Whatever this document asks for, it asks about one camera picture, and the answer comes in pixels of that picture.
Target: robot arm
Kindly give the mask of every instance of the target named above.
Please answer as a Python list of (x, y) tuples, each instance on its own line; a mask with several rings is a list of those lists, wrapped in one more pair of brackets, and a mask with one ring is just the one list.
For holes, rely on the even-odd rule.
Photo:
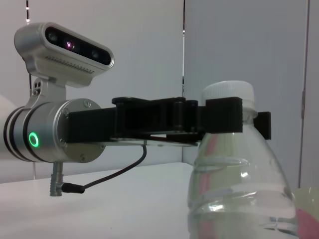
[[(240, 98), (209, 100), (199, 107), (197, 101), (182, 97), (155, 101), (122, 97), (113, 99), (115, 107), (108, 109), (89, 99), (66, 100), (66, 85), (88, 86), (113, 66), (112, 51), (54, 23), (22, 27), (14, 43), (28, 72), (38, 78), (24, 107), (2, 110), (0, 150), (6, 158), (53, 163), (51, 196), (84, 192), (79, 185), (63, 184), (63, 163), (91, 162), (106, 145), (142, 145), (141, 162), (145, 145), (194, 146), (206, 132), (242, 131)], [(260, 129), (270, 123), (270, 114), (258, 118)]]

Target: plastic water bottle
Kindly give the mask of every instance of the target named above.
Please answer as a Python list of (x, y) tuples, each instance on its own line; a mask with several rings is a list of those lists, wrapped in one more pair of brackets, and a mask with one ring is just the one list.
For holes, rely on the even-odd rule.
[(225, 97), (242, 98), (243, 132), (205, 135), (189, 184), (190, 238), (297, 239), (291, 191), (253, 124), (253, 87), (219, 82), (202, 93), (203, 103)]

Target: camera vent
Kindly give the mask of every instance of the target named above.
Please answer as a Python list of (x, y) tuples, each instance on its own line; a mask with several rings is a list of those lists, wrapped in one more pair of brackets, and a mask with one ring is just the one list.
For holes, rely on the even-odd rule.
[(88, 73), (88, 74), (94, 73), (94, 71), (92, 71), (92, 70), (90, 70), (88, 68), (85, 68), (85, 67), (70, 63), (68, 61), (64, 61), (64, 60), (56, 58), (54, 56), (46, 56), (45, 58), (50, 60), (50, 61), (54, 61), (54, 62), (60, 63), (62, 65), (65, 65), (65, 66), (72, 67), (72, 68), (74, 68), (76, 70), (83, 71), (83, 72)]

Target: green led ring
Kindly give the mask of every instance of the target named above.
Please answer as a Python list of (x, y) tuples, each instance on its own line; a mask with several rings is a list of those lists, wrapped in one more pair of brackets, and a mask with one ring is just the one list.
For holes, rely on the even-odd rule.
[(38, 139), (38, 136), (36, 135), (35, 132), (32, 132), (32, 133), (29, 134), (29, 142), (30, 142), (30, 144), (31, 144), (33, 147), (35, 147), (35, 148), (39, 147), (39, 139)]

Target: white bottle cap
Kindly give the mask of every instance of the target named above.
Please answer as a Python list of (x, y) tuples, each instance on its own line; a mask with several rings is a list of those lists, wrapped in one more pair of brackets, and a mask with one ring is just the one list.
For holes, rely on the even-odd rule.
[(255, 94), (251, 84), (245, 81), (222, 81), (207, 86), (201, 93), (201, 102), (226, 97), (239, 97), (243, 100), (243, 109), (255, 110)]

